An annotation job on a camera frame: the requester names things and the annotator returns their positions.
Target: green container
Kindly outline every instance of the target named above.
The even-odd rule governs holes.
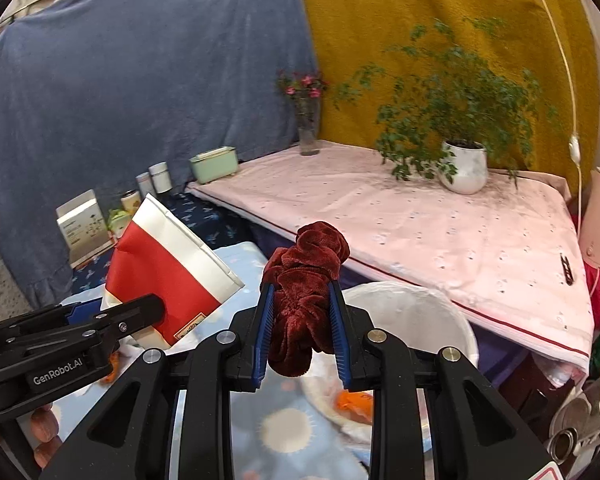
[[[238,156],[235,154],[235,148],[230,146],[200,153],[189,161],[199,184],[206,184],[238,171]]]

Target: light blue tablecloth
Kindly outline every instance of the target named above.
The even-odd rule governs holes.
[[[243,242],[214,251],[244,282],[244,288],[178,342],[192,348],[197,342],[229,327],[234,314],[255,306],[262,270],[267,263],[256,245]],[[102,295],[86,291],[63,303],[86,301]],[[106,388],[93,384],[85,392],[54,403],[60,437],[66,438],[103,395]],[[174,452],[170,479],[177,479],[182,411],[186,393],[178,399]],[[338,432],[302,394],[298,379],[268,369],[256,394],[232,394],[232,441],[236,480],[365,480],[358,460],[340,443]]]

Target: white plant pot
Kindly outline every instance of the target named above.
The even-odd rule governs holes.
[[[453,176],[452,183],[442,172],[439,172],[440,182],[447,189],[463,195],[471,195],[480,191],[489,177],[487,151],[484,146],[481,145],[480,148],[458,148],[445,141],[442,143],[442,148],[455,155],[447,160],[456,167],[458,172]]]

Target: maroon plush fabric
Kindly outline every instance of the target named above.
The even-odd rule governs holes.
[[[279,374],[303,375],[313,350],[333,354],[328,285],[348,257],[342,234],[315,222],[300,228],[296,244],[277,248],[267,263],[262,281],[275,285],[269,365]]]

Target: white box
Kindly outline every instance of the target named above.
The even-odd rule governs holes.
[[[56,214],[72,268],[113,245],[93,189],[62,204]]]

